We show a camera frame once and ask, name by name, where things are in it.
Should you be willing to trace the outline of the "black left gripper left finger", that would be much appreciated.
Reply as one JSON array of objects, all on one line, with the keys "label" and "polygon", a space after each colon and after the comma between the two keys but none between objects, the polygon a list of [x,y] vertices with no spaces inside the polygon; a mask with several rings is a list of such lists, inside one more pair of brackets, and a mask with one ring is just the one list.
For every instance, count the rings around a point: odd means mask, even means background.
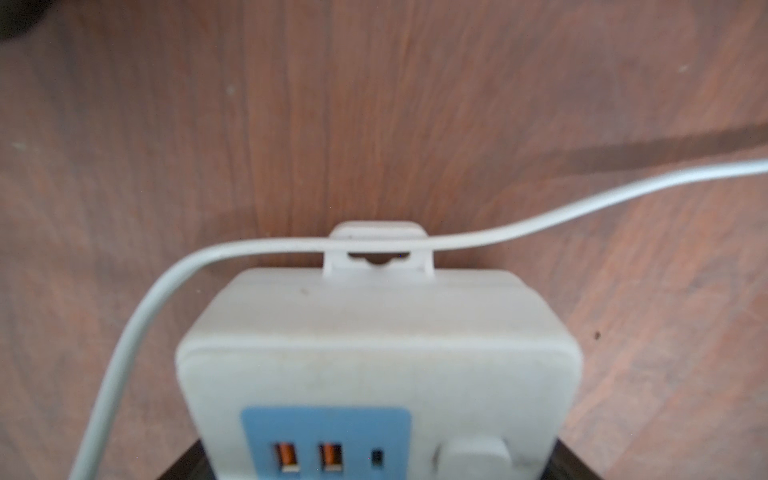
[{"label": "black left gripper left finger", "polygon": [[200,440],[193,443],[158,480],[205,480],[207,455]]}]

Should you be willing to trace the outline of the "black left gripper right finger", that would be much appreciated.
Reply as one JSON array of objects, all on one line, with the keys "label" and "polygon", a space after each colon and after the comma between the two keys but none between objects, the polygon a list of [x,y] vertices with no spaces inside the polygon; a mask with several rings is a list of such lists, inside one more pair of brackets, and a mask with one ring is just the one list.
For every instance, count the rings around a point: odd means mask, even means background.
[{"label": "black left gripper right finger", "polygon": [[602,477],[558,439],[545,467],[545,480],[602,480]]}]

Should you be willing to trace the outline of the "white multicolour power strip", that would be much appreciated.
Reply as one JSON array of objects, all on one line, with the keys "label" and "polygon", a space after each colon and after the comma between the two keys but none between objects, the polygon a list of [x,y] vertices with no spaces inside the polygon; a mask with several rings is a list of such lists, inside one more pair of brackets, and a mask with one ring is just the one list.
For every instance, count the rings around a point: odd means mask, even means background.
[{"label": "white multicolour power strip", "polygon": [[246,270],[175,355],[220,479],[536,479],[582,364],[517,276],[429,250]]}]

